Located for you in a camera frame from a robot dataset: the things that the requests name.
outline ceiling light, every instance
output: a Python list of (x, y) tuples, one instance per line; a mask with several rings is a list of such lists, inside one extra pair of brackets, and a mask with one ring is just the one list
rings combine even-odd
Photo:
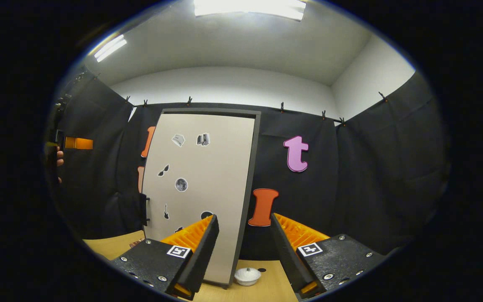
[(100, 50), (98, 50), (98, 52), (94, 54), (94, 57), (98, 62), (100, 62), (125, 44), (126, 40), (124, 40), (124, 35), (121, 34), (120, 36), (117, 36), (115, 39), (109, 41), (102, 48), (100, 48)]
[(194, 0), (195, 16), (257, 12), (301, 21), (306, 3), (300, 0)]

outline white wall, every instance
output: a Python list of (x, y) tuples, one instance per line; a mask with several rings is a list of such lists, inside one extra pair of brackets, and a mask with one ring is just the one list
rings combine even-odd
[(337, 110), (346, 120), (407, 82), (415, 69), (392, 46), (372, 35), (357, 58), (331, 86)]
[(111, 86), (140, 105), (152, 103), (230, 103), (257, 105), (338, 118), (331, 88), (273, 71), (239, 67), (197, 67), (144, 75)]

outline gray panel border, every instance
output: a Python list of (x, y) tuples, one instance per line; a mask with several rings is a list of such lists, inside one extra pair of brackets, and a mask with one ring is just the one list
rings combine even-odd
[(249, 209), (249, 200), (251, 199), (251, 189), (253, 189), (254, 166), (257, 161), (258, 136), (260, 133), (260, 117), (261, 111), (242, 110), (242, 109), (222, 109), (222, 108), (169, 108), (163, 109), (161, 114), (186, 114), (186, 115), (224, 115), (228, 117), (254, 118), (253, 142), (251, 143), (251, 156), (249, 157), (249, 170), (247, 170), (247, 183), (245, 184), (245, 197), (243, 202), (243, 210), (240, 220), (240, 229), (238, 232), (238, 241), (236, 243), (236, 251), (234, 252), (234, 261), (232, 262), (232, 270), (230, 272), (229, 283), (216, 283), (224, 289), (232, 285), (234, 273), (238, 264), (240, 250), (242, 249), (242, 239), (245, 232), (245, 224), (247, 223), (247, 210)]

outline table surface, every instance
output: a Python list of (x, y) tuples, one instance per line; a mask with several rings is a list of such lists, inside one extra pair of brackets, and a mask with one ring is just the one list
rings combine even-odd
[[(144, 238), (144, 232), (137, 231), (118, 237), (84, 240), (84, 242), (96, 253), (105, 256), (108, 260), (113, 260), (129, 250), (130, 243), (142, 238)], [(279, 260), (239, 260), (236, 269), (247, 267), (266, 269), (265, 272), (262, 272), (260, 279), (258, 279), (255, 285), (241, 286), (234, 281), (230, 287), (223, 289), (220, 286), (203, 283), (199, 292), (195, 294), (193, 301), (298, 302)]]

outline white ceiling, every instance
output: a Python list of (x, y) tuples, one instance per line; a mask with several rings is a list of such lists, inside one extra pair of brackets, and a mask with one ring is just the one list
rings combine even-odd
[(303, 20), (256, 13), (195, 17), (193, 0), (173, 2), (124, 33), (127, 44), (87, 67), (111, 86), (137, 76), (189, 67), (276, 71), (331, 86), (371, 32), (324, 4), (309, 1)]

